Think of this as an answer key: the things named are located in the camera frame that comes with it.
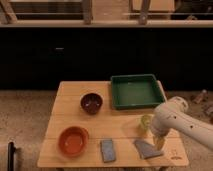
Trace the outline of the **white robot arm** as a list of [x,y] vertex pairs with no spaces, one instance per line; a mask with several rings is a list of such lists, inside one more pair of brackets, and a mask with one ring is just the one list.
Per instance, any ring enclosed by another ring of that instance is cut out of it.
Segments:
[[150,130],[156,137],[165,137],[177,130],[213,151],[213,125],[186,114],[187,101],[179,96],[170,98],[154,109]]

